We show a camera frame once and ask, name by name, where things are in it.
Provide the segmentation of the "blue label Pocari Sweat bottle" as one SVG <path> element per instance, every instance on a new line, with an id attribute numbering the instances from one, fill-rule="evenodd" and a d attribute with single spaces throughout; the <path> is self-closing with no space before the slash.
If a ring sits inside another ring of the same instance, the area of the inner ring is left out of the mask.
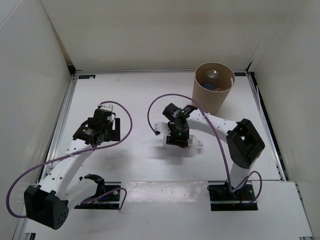
<path id="1" fill-rule="evenodd" d="M 213 92 L 219 92 L 221 91 L 221 88 L 218 87 L 218 81 L 207 81 L 202 85 L 203 88 L 205 88 L 208 91 L 213 91 Z"/>

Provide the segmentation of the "clear plastic bottle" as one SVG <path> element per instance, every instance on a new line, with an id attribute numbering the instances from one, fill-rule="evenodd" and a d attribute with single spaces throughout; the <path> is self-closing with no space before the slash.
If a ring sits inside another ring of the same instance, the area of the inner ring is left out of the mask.
<path id="1" fill-rule="evenodd" d="M 219 72 L 215 69 L 210 69 L 206 72 L 206 76 L 210 79 L 210 80 L 217 80 L 220 76 Z"/>

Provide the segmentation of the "clear bottle white orange label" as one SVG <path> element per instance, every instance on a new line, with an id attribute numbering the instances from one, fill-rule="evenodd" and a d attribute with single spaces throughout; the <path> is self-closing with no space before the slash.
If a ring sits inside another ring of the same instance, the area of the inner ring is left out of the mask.
<path id="1" fill-rule="evenodd" d="M 167 139 L 169 136 L 164 136 L 161 149 L 169 156 L 191 158 L 196 154 L 201 154 L 203 151 L 203 141 L 199 140 L 195 135 L 190 134 L 186 141 L 186 147 L 169 144 Z"/>

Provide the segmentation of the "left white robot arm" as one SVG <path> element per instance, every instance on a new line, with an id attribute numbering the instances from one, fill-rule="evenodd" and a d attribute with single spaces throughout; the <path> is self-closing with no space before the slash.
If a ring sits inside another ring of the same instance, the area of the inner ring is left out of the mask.
<path id="1" fill-rule="evenodd" d="M 113 105 L 98 106 L 93 117 L 83 122 L 72 136 L 65 158 L 37 186 L 24 191 L 27 218 L 57 230 L 74 207 L 83 201 L 102 199 L 105 180 L 101 176 L 91 173 L 78 179 L 74 176 L 94 148 L 104 142 L 120 141 L 120 129 Z"/>

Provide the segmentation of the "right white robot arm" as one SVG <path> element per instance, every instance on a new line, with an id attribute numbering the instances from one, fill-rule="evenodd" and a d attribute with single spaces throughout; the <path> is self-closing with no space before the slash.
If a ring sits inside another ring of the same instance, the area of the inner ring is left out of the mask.
<path id="1" fill-rule="evenodd" d="M 154 127 L 157 134 L 165 136 L 167 145 L 183 149 L 201 147 L 203 144 L 190 130 L 198 130 L 216 137 L 217 142 L 225 142 L 232 166 L 226 167 L 227 184 L 224 193 L 230 200 L 238 199 L 243 186 L 251 175 L 251 168 L 265 149 L 265 143 L 253 123 L 244 118 L 241 121 L 222 119 L 199 108 L 187 105 L 179 108 L 169 104 L 162 114 L 168 122 L 158 122 Z"/>

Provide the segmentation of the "brown cardboard bin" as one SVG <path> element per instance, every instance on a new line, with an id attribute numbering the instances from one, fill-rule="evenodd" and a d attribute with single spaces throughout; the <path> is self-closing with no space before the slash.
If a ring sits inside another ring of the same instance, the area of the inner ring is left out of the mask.
<path id="1" fill-rule="evenodd" d="M 219 72 L 219 78 L 209 79 L 208 70 Z M 221 91 L 210 91 L 203 88 L 205 82 L 218 81 Z M 200 65 L 194 73 L 192 99 L 195 100 L 204 112 L 215 115 L 220 110 L 229 92 L 235 83 L 234 72 L 226 65 L 218 62 L 208 62 Z"/>

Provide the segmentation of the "white front board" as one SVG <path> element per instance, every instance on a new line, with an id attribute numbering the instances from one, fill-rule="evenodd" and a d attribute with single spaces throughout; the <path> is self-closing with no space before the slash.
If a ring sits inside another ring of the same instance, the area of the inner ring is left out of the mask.
<path id="1" fill-rule="evenodd" d="M 129 182 L 122 210 L 74 209 L 53 230 L 28 221 L 38 240 L 298 240 L 311 237 L 296 185 L 253 182 L 257 210 L 212 211 L 205 181 Z"/>

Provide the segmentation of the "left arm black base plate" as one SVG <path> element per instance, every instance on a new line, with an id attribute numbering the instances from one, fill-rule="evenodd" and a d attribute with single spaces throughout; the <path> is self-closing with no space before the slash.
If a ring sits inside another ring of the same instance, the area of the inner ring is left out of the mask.
<path id="1" fill-rule="evenodd" d="M 121 182 L 105 182 L 104 191 L 109 192 L 111 190 L 121 187 Z M 75 207 L 78 210 L 117 210 L 120 207 L 120 199 L 124 194 L 119 190 L 113 191 L 109 195 L 96 200 L 91 203 L 80 204 Z"/>

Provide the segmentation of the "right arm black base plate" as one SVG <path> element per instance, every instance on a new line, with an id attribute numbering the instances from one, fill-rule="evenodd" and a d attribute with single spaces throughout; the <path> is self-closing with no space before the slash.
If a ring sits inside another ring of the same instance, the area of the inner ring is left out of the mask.
<path id="1" fill-rule="evenodd" d="M 228 184 L 215 183 L 207 186 L 212 212 L 257 211 L 258 205 L 253 202 L 256 195 L 252 184 L 246 184 L 232 193 Z"/>

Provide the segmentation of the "aluminium table frame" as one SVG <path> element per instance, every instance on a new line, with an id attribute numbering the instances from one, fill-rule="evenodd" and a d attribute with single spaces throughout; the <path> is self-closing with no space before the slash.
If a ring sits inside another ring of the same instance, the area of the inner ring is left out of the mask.
<path id="1" fill-rule="evenodd" d="M 100 102 L 112 100 L 123 104 L 132 115 L 133 130 L 122 144 L 95 152 L 84 163 L 80 175 L 97 174 L 108 182 L 121 182 L 124 188 L 129 182 L 206 182 L 207 187 L 223 182 L 226 173 L 214 137 L 197 132 L 197 137 L 204 141 L 203 153 L 192 157 L 170 156 L 161 149 L 162 137 L 152 133 L 146 120 L 150 102 L 154 102 L 149 112 L 151 124 L 163 120 L 162 111 L 167 104 L 187 105 L 184 96 L 192 93 L 193 75 L 192 70 L 147 70 L 97 72 L 94 79 L 87 79 L 85 72 L 77 72 L 67 88 L 48 157 L 62 155 L 80 123 L 93 114 Z M 235 86 L 219 116 L 234 121 L 248 118 L 260 132 L 265 150 L 255 169 L 261 173 L 263 183 L 290 182 L 283 177 L 252 80 L 245 69 L 236 69 L 235 75 Z M 251 177 L 252 186 L 253 182 L 258 182 L 256 175 Z M 28 221 L 19 230 L 19 238 L 37 240 L 34 233 L 26 232 Z"/>

